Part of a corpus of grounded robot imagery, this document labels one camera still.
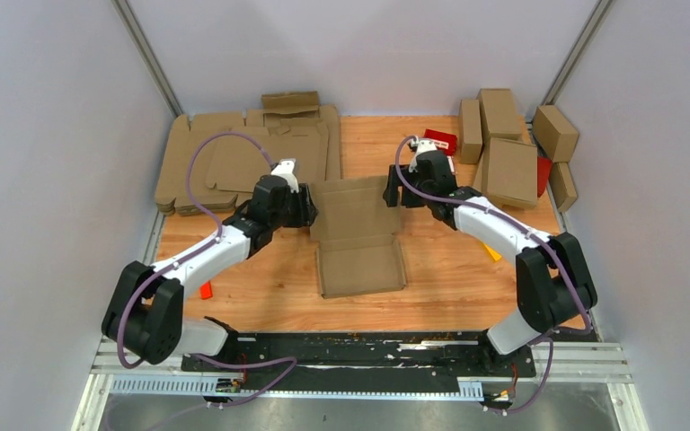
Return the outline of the brown cardboard box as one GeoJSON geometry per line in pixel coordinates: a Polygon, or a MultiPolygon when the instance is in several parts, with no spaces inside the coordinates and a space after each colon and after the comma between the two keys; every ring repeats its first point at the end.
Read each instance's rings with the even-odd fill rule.
{"type": "Polygon", "coordinates": [[[388,179],[326,180],[311,186],[318,210],[310,228],[321,297],[400,291],[407,285],[398,207],[383,200],[388,179]]]}

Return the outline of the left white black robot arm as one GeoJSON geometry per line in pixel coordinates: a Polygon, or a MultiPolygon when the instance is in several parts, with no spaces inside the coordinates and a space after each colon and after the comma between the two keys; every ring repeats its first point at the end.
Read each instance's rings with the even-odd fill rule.
{"type": "Polygon", "coordinates": [[[185,301],[217,276],[257,254],[280,228],[308,227],[318,211],[310,187],[264,175],[252,197],[211,235],[153,265],[133,261],[122,269],[101,332],[151,365],[176,354],[201,354],[218,371],[232,369],[239,347],[213,318],[184,315],[185,301]]]}

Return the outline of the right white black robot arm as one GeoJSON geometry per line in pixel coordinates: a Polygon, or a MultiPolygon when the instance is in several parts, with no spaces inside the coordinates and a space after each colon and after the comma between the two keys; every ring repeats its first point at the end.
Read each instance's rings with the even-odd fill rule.
{"type": "Polygon", "coordinates": [[[591,330],[588,310],[597,291],[579,240],[534,229],[493,205],[479,190],[460,186],[439,150],[415,154],[409,164],[393,164],[383,195],[389,207],[427,207],[451,229],[492,247],[516,273],[517,307],[485,331],[477,350],[479,367],[501,374],[513,352],[579,316],[591,330]]]}

